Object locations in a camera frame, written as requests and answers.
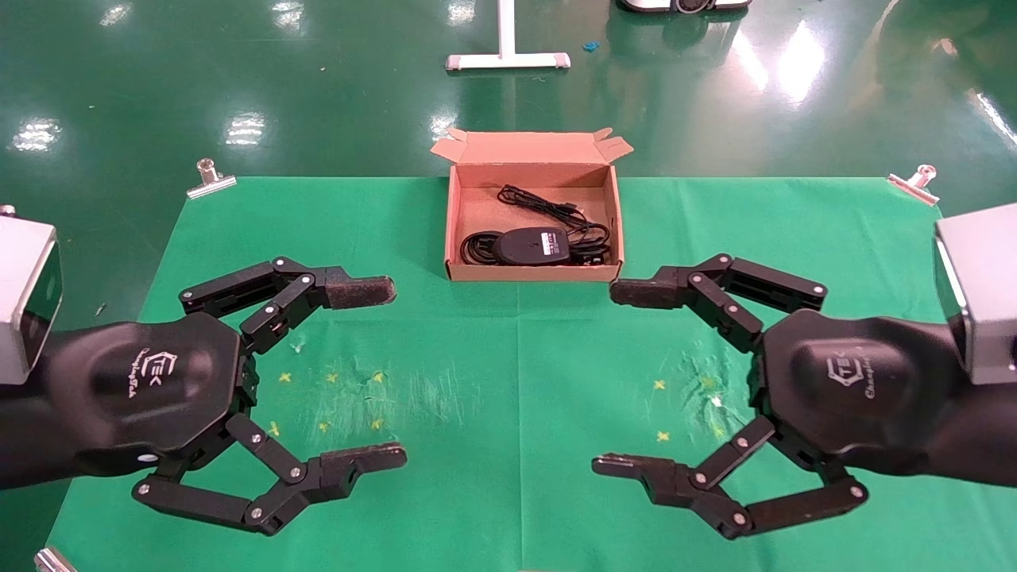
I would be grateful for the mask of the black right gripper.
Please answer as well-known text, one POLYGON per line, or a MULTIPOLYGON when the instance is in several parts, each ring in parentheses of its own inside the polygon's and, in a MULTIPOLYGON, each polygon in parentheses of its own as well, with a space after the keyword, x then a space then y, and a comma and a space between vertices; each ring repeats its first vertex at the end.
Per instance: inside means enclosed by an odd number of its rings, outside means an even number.
POLYGON ((826 296, 818 282, 729 254, 612 282, 616 304, 687 307, 734 349, 756 351, 752 405, 765 416, 697 466, 608 453, 593 459, 592 470, 638 481, 652 504, 687 509, 724 539, 857 509, 868 489, 843 465, 893 477, 1014 487, 1015 386, 971 383, 944 323, 818 314, 826 296), (741 298, 789 316, 764 333, 741 298), (723 481, 766 444, 823 485, 738 503, 723 481))

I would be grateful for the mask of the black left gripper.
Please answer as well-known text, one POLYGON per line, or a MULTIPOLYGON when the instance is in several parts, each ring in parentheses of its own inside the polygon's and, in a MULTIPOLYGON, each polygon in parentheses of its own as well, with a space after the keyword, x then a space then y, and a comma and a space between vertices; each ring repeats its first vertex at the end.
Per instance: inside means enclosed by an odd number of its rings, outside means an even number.
MULTIPOLYGON (((316 309, 395 299, 390 276, 354 278, 341 265, 273 258, 183 289, 186 316, 178 321, 51 334, 28 380, 2 387, 2 487, 123 477, 162 458, 192 456, 235 409, 242 347, 266 354, 316 309), (255 312, 240 334, 217 320, 248 307, 255 312)), ((247 500, 188 487, 182 478, 191 461, 164 460, 135 485, 134 499, 166 515, 275 535, 310 504, 346 499, 362 475, 408 460, 400 443, 388 443, 301 462, 242 413, 224 431, 227 446, 240 444, 276 475, 268 492, 247 500)))

